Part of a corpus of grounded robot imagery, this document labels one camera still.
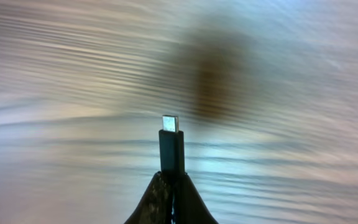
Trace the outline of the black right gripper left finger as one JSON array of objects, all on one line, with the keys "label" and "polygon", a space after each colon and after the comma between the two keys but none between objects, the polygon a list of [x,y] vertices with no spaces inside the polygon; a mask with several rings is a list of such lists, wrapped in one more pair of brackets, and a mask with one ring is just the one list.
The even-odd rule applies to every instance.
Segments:
[{"label": "black right gripper left finger", "polygon": [[170,224],[172,203],[172,186],[162,172],[156,172],[124,224]]}]

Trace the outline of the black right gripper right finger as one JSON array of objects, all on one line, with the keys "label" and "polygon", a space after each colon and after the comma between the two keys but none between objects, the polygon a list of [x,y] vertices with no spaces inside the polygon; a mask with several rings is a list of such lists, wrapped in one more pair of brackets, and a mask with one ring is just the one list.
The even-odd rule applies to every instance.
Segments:
[{"label": "black right gripper right finger", "polygon": [[173,217],[176,224],[218,224],[185,173],[174,186]]}]

